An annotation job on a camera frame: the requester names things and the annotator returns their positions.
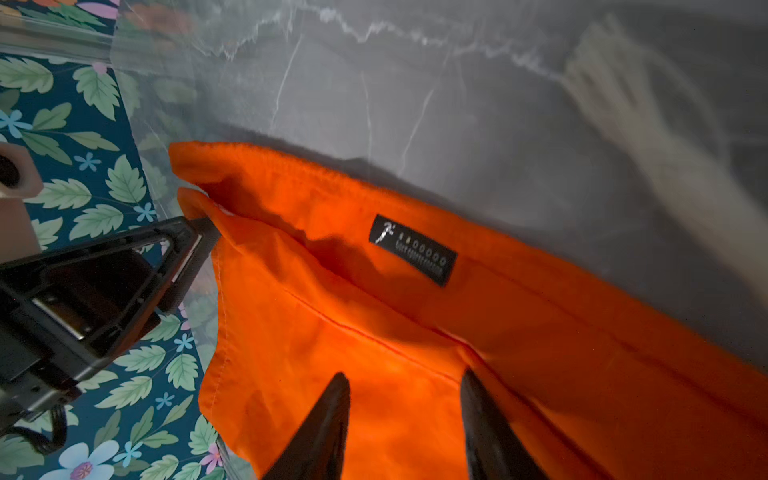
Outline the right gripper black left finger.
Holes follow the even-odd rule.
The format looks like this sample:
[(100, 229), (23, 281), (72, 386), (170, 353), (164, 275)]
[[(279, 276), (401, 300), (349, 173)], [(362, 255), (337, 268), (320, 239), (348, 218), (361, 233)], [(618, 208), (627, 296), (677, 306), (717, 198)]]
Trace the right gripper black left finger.
[(339, 480), (350, 415), (347, 377), (336, 373), (264, 480)]

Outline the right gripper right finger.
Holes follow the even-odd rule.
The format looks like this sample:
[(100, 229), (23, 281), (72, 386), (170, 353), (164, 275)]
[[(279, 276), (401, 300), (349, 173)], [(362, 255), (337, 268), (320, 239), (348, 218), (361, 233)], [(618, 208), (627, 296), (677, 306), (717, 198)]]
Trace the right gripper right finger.
[(471, 480), (547, 479), (472, 370), (462, 376), (460, 405)]

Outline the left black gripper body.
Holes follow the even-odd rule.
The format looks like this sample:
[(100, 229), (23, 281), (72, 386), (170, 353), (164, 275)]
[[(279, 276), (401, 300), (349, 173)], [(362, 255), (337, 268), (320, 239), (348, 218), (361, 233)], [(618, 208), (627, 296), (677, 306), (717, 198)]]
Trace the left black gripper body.
[(102, 296), (49, 286), (24, 296), (1, 287), (1, 430), (78, 396), (120, 345), (116, 309)]

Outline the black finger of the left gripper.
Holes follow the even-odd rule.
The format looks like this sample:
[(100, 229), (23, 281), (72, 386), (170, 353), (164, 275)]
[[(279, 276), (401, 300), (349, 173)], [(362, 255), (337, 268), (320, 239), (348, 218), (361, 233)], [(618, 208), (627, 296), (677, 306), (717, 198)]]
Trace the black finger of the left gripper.
[(176, 217), (5, 263), (1, 287), (31, 296), (67, 286), (91, 303), (102, 296), (120, 326), (115, 358), (149, 332), (159, 313), (179, 306), (219, 238), (207, 218)]

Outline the orange shorts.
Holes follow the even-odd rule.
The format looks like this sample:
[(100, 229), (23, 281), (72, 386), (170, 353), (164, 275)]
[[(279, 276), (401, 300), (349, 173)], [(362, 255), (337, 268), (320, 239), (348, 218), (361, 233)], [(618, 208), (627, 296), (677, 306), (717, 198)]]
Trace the orange shorts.
[(169, 156), (221, 234), (200, 410), (258, 475), (343, 373), (345, 478), (463, 479), (471, 370), (553, 479), (766, 477), (766, 377), (590, 273), (264, 147)]

